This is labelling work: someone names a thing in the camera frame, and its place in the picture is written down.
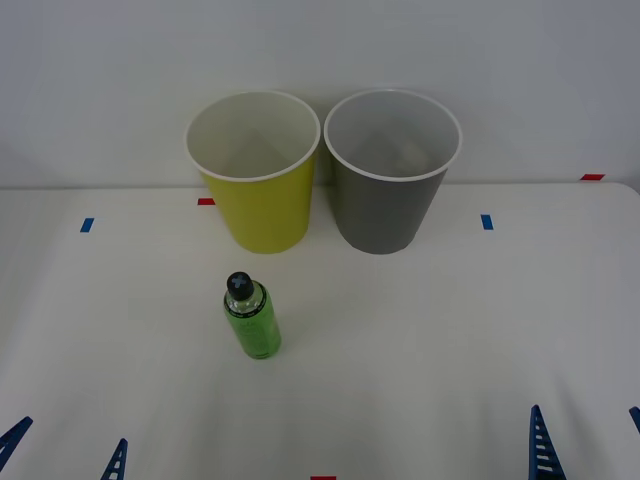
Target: gray bin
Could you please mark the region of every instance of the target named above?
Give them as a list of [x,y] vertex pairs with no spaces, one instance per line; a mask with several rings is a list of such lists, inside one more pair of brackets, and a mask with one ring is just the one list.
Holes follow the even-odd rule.
[[338,103],[324,125],[333,157],[333,209],[344,239],[367,253],[402,250],[415,237],[462,131],[440,103],[374,90]]

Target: yellow bin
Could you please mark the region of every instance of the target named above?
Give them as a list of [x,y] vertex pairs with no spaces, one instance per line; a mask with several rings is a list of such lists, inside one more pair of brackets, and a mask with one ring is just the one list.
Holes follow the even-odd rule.
[[309,226],[320,121],[302,100],[246,92],[202,111],[187,129],[187,150],[242,247],[277,253]]

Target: black bottle cap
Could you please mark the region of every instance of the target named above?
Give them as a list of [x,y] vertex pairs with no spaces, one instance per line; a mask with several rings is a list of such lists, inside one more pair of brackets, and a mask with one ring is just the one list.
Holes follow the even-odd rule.
[[244,272],[236,272],[227,279],[227,290],[234,300],[246,300],[253,295],[253,282]]

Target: blue tape marker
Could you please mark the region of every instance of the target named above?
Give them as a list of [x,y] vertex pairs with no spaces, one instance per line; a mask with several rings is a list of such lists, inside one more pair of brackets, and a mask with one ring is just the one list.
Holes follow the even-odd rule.
[[491,215],[480,215],[482,218],[482,226],[485,230],[493,230],[493,222],[491,221]]
[[89,233],[91,231],[91,226],[93,225],[93,220],[93,218],[85,218],[82,228],[80,229],[80,233]]
[[629,410],[629,413],[631,414],[631,418],[633,418],[633,423],[636,424],[638,433],[640,433],[640,408],[633,407],[631,410]]

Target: tape marker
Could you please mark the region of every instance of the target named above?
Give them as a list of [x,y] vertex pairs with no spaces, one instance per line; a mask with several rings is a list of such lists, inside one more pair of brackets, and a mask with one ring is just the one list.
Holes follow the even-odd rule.
[[493,230],[493,222],[491,221],[491,215],[480,215],[482,218],[482,226],[485,230]]
[[93,225],[93,218],[85,218],[82,223],[82,228],[80,229],[80,233],[89,233],[91,231],[91,226]]
[[585,180],[587,182],[599,182],[604,178],[604,173],[587,173],[580,180]]

